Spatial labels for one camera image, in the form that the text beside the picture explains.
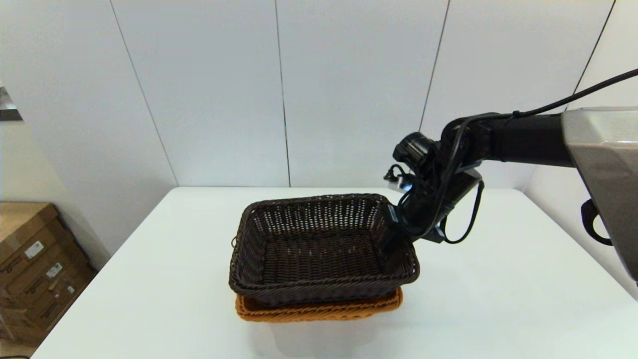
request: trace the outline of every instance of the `label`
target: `label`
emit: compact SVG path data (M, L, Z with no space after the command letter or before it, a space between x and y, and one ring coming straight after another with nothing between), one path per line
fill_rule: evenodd
M27 258L31 259L37 256L38 253L40 253L43 249L44 245L42 244L42 242L37 241L36 243L33 243L31 247L24 251L24 255L27 256Z
M62 270L62 265L60 264L60 262L58 262L54 264L53 267L51 267L51 269L48 270L47 277L51 279L55 277L58 273L60 273L61 270Z
M398 223L399 219L397 218L397 214L394 211L394 207L391 204L388 204L388 209L390 210L390 215L392 216L392 220L394 223Z

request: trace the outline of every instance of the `stacked baskets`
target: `stacked baskets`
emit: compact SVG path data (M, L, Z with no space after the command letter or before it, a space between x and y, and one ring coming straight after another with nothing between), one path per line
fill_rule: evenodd
M357 319L401 304L419 276L412 243L382 251L378 194L262 201L244 211L230 262L240 317L252 321Z

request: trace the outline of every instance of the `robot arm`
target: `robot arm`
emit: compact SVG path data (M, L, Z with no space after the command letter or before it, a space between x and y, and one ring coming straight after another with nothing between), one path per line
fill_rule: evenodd
M445 219L476 185L478 208L482 179L475 168L484 160L575 167L593 200L582 207L588 233L597 236L592 223L600 214L611 238L597 240L613 245L638 280L638 108L481 114L449 123L440 141L410 134L393 157L414 174L401 176L403 186L411 188L388 209L387 218L394 223L388 242L398 236L459 242L445 237ZM385 178L399 180L392 168Z

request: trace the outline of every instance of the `black cable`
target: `black cable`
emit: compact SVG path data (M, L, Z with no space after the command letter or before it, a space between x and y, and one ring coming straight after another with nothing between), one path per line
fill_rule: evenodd
M632 77L638 76L638 68L631 70L631 71L627 71L625 73L621 73L620 75L614 76L611 79L607 79L604 80L603 82L599 82L598 84L595 84L592 87L586 88L582 91L579 91L577 93L574 93L572 96L567 96L562 100L558 100L556 102L550 103L549 105L543 106L543 107L539 107L535 110L531 110L531 111L527 111L527 112L521 112L520 115L515 116L515 117L527 117L527 116L534 116L537 114L541 114L543 112L549 111L549 110L553 110L557 107L566 105L572 101L578 100L581 97L585 97L589 94L592 94L598 90L604 89L607 86L611 86L615 83L627 80L627 79L631 79Z
M454 137L454 143L452 145L452 151L450 152L450 157L447 163L447 166L445 168L445 172L443 173L442 179L441 179L441 184L438 188L438 191L436 193L436 199L434 201L434 206L433 208L434 210L434 215L432 216L432 222L430 223L429 226L425 227L423 232L420 233L420 236L424 236L429 230L430 228L432 228L433 226L436 225L436 218L438 216L439 211L441 210L441 206L443 204L443 200L445 198L445 192L447 191L447 187L450 183L450 180L452 179L452 176L456 173L456 166L455 166L455 161L458 161L457 157L457 153L459 151L460 145L461 145L461 139L463 138L463 133L465 131L465 129L467 128L467 126L472 123L472 122L476 122L476 121L486 121L486 120L492 120L492 119L507 119L507 118L517 118L517 117L530 117L530 116L534 116L537 114L541 114L543 112L549 111L549 110L553 110L557 107L560 107L562 105L566 105L574 100L578 100L579 98L585 97L589 94L592 94L598 90L604 89L607 86L611 86L615 83L630 79L632 77L638 76L638 68L622 73L620 75L614 76L610 79L607 79L603 82L599 82L598 84L595 84L594 86L591 86L589 88L586 88L582 91L576 92L571 96L565 97L562 100L558 100L556 102L550 103L549 105L543 106L543 107L539 107L537 109L534 110L530 110L530 111L526 111L526 112L519 112L519 111L514 111L511 114L497 114L497 115L486 115L484 117L474 117L474 118L470 118L467 119L465 121L463 121L463 123L461 123L461 126L459 126L457 132L456 132L456 136Z
M447 223L447 216L443 218L439 227L441 228L441 232L443 232L443 240L445 241L445 243L449 243L449 244L461 243L462 241L465 240L465 238L468 237L468 235L472 231L472 227L474 227L474 221L476 221L477 219L477 214L479 213L478 208L480 206L480 198L483 194L483 189L485 189L485 182L479 181L478 189L477 189L477 198L474 200L474 208L472 209L472 217L470 219L470 224L468 225L468 228L465 230L465 233L463 234L463 236L460 237L458 240L450 241L447 238L447 233L445 232L445 224Z
M390 171L393 171L395 168L398 168L401 175L405 176L405 171L403 170L403 167L401 167L400 165L397 165L397 164L391 165Z

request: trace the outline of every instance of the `white table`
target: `white table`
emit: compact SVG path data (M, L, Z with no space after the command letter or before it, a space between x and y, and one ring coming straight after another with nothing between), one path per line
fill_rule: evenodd
M387 189L178 188L84 291L33 359L638 358L638 303L523 194L486 190L462 244L418 241L394 312L249 323L228 287L242 210L263 199ZM467 198L451 237L469 219Z

